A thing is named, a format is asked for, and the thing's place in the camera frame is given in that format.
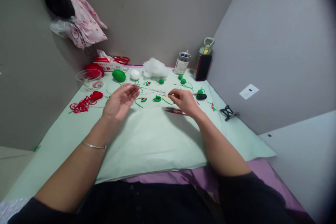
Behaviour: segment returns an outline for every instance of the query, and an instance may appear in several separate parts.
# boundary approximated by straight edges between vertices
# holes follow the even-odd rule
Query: hand
[[[121,85],[113,94],[103,110],[103,117],[113,119],[115,122],[121,122],[130,106],[140,94],[140,88],[132,84]]]
[[[195,117],[202,113],[202,110],[196,104],[193,94],[188,90],[173,89],[169,92],[168,97],[190,117]]]

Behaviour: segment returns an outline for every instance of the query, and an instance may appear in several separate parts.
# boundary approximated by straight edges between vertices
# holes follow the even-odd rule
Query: tissue box
[[[124,65],[116,62],[111,56],[108,56],[102,50],[97,50],[98,57],[93,60],[93,63],[101,66],[104,71],[113,71],[115,69],[123,70]]]

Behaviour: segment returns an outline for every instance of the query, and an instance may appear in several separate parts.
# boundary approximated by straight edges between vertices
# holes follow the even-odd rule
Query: black shirt
[[[294,223],[282,196],[254,173],[218,180],[224,223]],[[94,185],[77,214],[53,210],[32,198],[8,223],[216,222],[191,185],[118,181]]]

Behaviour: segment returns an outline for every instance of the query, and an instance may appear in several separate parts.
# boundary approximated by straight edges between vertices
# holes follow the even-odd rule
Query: bangle
[[[95,148],[95,149],[106,149],[106,145],[104,147],[98,147],[98,146],[91,145],[89,143],[84,143],[84,140],[81,142],[81,144],[83,144],[87,147]]]

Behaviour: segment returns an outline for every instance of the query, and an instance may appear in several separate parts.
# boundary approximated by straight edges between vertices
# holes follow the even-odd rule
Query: wall outlet
[[[248,85],[243,91],[241,91],[239,94],[245,99],[247,100],[248,98],[250,98],[252,95],[254,95],[255,93],[257,93],[259,91],[259,89],[257,89],[255,86],[253,86],[252,84]]]

